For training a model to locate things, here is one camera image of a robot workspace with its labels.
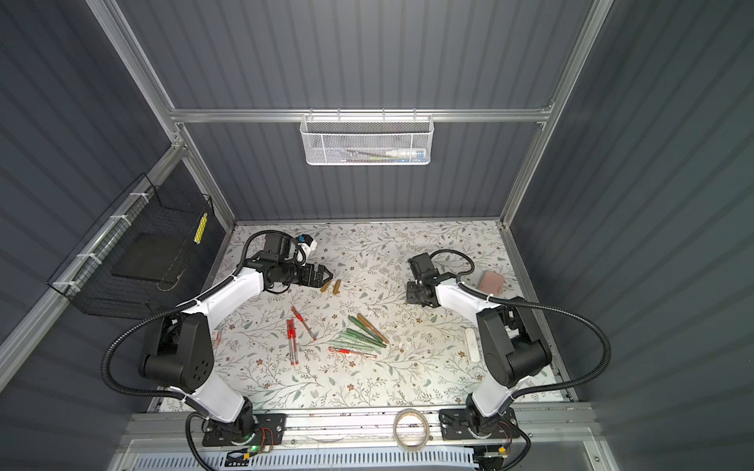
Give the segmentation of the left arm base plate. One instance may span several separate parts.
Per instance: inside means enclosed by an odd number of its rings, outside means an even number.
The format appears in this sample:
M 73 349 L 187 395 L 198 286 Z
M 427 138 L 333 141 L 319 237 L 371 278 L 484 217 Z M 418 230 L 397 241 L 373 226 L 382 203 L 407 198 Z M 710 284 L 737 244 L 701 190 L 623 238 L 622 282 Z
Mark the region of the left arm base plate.
M 209 419 L 202 425 L 204 447 L 275 447 L 281 445 L 288 416 L 263 413 L 241 417 L 233 423 Z

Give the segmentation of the brown pen three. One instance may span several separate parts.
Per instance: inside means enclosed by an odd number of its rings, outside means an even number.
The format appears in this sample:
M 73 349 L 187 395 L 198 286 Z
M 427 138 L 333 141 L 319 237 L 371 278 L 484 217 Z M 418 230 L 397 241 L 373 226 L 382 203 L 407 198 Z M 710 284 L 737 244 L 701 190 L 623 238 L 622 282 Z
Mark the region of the brown pen three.
M 385 345 L 389 344 L 387 338 L 382 333 L 380 333 L 363 315 L 361 315 L 360 313 L 357 314 L 357 319 L 371 334 L 375 335 L 377 339 L 382 341 L 382 343 L 384 343 Z

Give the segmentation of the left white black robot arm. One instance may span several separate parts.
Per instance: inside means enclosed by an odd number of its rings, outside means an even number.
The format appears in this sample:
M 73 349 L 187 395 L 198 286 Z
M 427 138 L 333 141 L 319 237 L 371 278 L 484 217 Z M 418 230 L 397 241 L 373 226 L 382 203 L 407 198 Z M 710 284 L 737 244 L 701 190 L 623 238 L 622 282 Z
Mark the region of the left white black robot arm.
M 333 274 L 311 261 L 315 239 L 278 230 L 252 234 L 239 263 L 221 282 L 171 309 L 153 314 L 127 329 L 107 347 L 101 378 L 124 396 L 172 398 L 194 412 L 228 442 L 246 444 L 257 435 L 251 401 L 214 370 L 212 332 L 244 303 L 261 294 L 284 294 L 291 286 L 322 288 Z M 142 390 L 118 382 L 111 371 L 116 351 L 126 339 L 143 332 L 145 343 L 137 371 L 156 384 Z

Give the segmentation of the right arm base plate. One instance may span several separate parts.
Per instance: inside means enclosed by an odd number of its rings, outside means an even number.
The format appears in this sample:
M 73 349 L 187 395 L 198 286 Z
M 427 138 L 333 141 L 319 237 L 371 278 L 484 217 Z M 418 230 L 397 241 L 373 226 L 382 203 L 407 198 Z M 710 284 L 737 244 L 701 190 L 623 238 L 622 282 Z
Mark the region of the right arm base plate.
M 513 440 L 520 437 L 514 427 L 514 412 L 477 417 L 465 408 L 441 409 L 438 414 L 442 438 L 445 441 Z

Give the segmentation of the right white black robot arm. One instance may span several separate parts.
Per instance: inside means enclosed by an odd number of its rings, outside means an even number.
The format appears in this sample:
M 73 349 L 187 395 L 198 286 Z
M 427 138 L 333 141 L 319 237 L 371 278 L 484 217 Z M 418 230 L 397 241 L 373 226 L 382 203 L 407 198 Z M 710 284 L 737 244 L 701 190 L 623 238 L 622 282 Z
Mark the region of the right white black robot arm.
M 461 273 L 442 273 L 433 263 L 439 254 L 457 255 L 469 263 Z M 591 320 L 559 307 L 517 298 L 499 298 L 471 288 L 463 276 L 471 274 L 475 264 L 469 256 L 455 249 L 438 249 L 408 259 L 414 279 L 406 284 L 410 304 L 446 308 L 471 321 L 477 329 L 480 358 L 487 375 L 467 397 L 461 425 L 473 435 L 487 435 L 515 400 L 531 394 L 568 390 L 585 385 L 608 368 L 612 345 L 605 332 Z M 535 313 L 551 313 L 577 321 L 591 331 L 602 345 L 598 364 L 587 373 L 571 380 L 525 387 L 522 382 L 535 377 L 552 363 L 552 349 L 543 334 Z

